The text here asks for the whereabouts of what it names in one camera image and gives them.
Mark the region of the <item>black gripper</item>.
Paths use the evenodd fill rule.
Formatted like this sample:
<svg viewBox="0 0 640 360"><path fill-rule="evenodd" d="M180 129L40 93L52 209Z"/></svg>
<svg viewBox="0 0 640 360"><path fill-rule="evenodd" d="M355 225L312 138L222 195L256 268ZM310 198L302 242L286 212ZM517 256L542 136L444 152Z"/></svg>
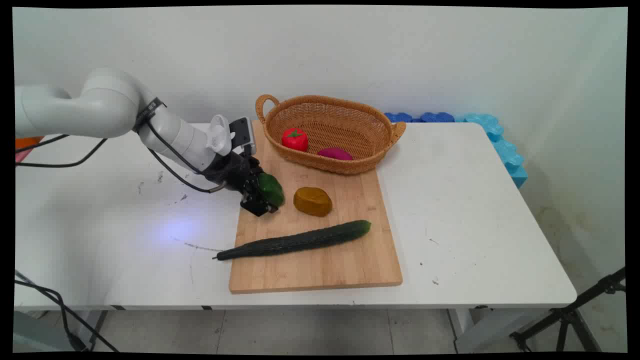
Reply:
<svg viewBox="0 0 640 360"><path fill-rule="evenodd" d="M217 185L224 183L230 191L243 194L240 206L256 217L274 214L279 209L279 190L276 187L260 187L265 172L257 158L244 152L215 155L202 176Z"/></svg>

